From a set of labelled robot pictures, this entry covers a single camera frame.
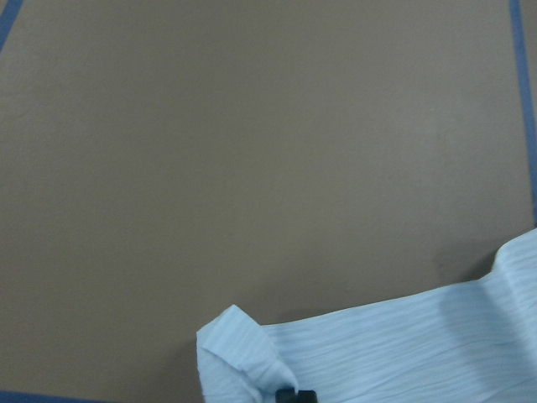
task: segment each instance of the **wrinkled fabric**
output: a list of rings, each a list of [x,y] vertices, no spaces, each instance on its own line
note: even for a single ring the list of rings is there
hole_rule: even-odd
[[[231,306],[197,334],[206,403],[537,401],[537,230],[480,280],[260,326]]]

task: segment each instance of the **blue line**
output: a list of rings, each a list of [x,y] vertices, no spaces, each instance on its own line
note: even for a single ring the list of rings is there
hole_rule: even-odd
[[[520,101],[524,115],[526,131],[526,146],[528,148],[529,179],[531,180],[531,193],[533,197],[534,225],[537,227],[537,138],[535,137],[534,103],[529,84],[528,58],[524,43],[524,26],[519,0],[509,0],[511,23],[513,25],[514,51],[519,71]]]
[[[100,403],[94,400],[68,399],[28,393],[7,392],[0,390],[0,403]]]
[[[2,15],[0,15],[0,52],[6,43],[9,31],[13,27],[13,23],[22,5],[23,0],[8,0],[3,8]]]

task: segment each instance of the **fabric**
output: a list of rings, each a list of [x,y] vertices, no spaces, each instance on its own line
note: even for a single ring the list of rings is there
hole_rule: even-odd
[[[537,230],[477,281],[260,326],[231,306],[198,332],[206,403],[536,402]]]

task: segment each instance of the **ribbed fabric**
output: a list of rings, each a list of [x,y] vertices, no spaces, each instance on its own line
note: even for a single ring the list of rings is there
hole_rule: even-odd
[[[206,403],[537,402],[537,230],[477,281],[260,326],[236,306],[198,332]]]

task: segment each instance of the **blue tape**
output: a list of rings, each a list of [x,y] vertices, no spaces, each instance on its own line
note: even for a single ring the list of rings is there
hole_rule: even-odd
[[[23,0],[8,0],[4,6],[2,14],[0,15],[0,52],[3,45],[6,43],[6,39],[9,36],[9,31],[13,27],[13,23],[17,18],[18,11],[23,5]]]
[[[519,0],[509,0],[511,11],[511,24],[513,27],[514,52],[516,54],[517,69],[519,71],[520,101],[524,116],[526,131],[526,146],[528,148],[529,179],[531,180],[531,194],[533,197],[534,225],[537,227],[537,138],[535,137],[534,103],[529,84],[528,58],[524,43],[524,26]]]
[[[94,400],[68,399],[0,390],[0,403],[101,403]]]

